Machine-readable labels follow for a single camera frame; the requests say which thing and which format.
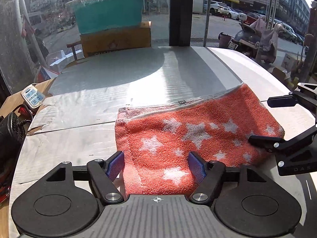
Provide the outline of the red white patterned towel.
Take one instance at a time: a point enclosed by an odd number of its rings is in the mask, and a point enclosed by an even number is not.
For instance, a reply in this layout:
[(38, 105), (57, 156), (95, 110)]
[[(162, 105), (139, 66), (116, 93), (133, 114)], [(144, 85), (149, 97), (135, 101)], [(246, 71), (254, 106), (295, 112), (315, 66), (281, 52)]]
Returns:
[(252, 135), (282, 138), (284, 130), (246, 84), (190, 101), (120, 108), (115, 138), (126, 195), (191, 193), (197, 183), (190, 152), (228, 167), (260, 164), (269, 154), (248, 142)]

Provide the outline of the parked scooter with cover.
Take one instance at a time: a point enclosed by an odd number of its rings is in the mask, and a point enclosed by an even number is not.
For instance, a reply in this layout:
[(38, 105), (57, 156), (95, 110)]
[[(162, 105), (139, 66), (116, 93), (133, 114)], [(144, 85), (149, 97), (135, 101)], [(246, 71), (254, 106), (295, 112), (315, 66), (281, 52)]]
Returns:
[(281, 22), (273, 23), (266, 27), (264, 17), (247, 25), (240, 24), (241, 30), (228, 42), (227, 49), (238, 51), (249, 58), (254, 58), (257, 63), (264, 61), (274, 63), (277, 54), (278, 35), (284, 32), (285, 27)]

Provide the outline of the black power adapter box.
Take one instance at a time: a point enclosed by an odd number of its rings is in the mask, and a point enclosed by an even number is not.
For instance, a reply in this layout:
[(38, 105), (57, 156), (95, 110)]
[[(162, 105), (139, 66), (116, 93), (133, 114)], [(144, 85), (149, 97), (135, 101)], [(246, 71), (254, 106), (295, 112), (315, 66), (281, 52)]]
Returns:
[(1, 164), (18, 155), (25, 136), (25, 128), (14, 112), (1, 120)]

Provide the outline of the white power strip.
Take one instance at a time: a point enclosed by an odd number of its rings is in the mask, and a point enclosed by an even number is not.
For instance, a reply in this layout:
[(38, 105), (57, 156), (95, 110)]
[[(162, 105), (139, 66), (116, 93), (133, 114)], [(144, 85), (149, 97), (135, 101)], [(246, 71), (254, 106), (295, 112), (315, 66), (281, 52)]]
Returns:
[(39, 108), (46, 98), (46, 96), (41, 93), (33, 84), (30, 84), (24, 88), (20, 94), (31, 109)]

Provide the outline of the wooden chair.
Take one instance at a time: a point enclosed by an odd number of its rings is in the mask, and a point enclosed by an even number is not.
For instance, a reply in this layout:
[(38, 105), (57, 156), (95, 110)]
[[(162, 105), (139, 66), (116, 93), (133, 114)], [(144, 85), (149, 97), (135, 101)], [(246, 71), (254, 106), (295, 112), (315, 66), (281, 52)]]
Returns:
[(84, 58), (83, 51), (81, 49), (81, 44), (81, 40), (67, 44), (67, 48), (70, 48), (72, 50), (73, 58), (75, 61)]

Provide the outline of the brown cardboard box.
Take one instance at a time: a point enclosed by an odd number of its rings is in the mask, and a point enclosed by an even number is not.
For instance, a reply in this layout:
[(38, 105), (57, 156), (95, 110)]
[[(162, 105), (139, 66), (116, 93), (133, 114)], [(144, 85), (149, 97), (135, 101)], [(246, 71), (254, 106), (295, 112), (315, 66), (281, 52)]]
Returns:
[(151, 21), (81, 35), (84, 57), (135, 48), (151, 47)]

